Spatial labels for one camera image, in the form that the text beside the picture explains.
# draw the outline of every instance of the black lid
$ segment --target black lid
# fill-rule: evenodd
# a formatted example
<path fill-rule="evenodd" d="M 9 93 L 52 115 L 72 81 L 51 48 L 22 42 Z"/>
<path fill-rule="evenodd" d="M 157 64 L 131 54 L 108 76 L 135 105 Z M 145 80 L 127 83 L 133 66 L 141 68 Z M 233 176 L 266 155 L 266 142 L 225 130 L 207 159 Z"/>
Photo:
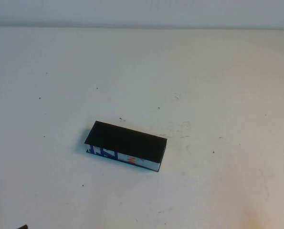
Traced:
<path fill-rule="evenodd" d="M 166 138 L 96 121 L 85 144 L 161 163 Z"/>

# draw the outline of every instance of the tabletop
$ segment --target tabletop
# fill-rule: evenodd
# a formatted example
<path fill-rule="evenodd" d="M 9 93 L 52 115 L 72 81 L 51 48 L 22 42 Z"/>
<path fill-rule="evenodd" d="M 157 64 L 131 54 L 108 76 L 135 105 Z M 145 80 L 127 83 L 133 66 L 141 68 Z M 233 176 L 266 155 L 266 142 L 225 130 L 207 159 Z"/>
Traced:
<path fill-rule="evenodd" d="M 86 153 L 102 121 L 160 171 Z M 284 229 L 284 31 L 0 27 L 0 229 Z"/>

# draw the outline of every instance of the dark object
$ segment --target dark object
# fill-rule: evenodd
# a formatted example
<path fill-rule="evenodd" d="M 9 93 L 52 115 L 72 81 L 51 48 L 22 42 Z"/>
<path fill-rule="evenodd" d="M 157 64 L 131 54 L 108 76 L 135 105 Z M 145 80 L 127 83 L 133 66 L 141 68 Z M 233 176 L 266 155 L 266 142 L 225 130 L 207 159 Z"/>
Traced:
<path fill-rule="evenodd" d="M 167 139 L 96 121 L 87 153 L 159 171 Z"/>
<path fill-rule="evenodd" d="M 18 228 L 18 229 L 28 229 L 28 226 L 25 224 L 24 226 Z"/>

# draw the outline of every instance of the white wall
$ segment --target white wall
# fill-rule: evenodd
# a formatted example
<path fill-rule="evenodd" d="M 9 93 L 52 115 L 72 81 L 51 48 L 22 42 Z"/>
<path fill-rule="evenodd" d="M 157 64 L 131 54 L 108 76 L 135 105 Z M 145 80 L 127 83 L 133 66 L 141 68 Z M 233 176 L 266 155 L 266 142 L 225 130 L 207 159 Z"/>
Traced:
<path fill-rule="evenodd" d="M 0 25 L 284 29 L 284 0 L 0 0 Z"/>

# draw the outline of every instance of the rectangular box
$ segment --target rectangular box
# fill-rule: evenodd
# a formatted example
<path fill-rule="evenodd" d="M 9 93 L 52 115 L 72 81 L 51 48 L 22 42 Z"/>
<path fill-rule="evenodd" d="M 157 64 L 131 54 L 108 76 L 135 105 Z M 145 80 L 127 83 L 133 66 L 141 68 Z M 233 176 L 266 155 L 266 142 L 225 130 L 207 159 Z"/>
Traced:
<path fill-rule="evenodd" d="M 159 171 L 167 139 L 96 121 L 87 137 L 87 153 Z"/>

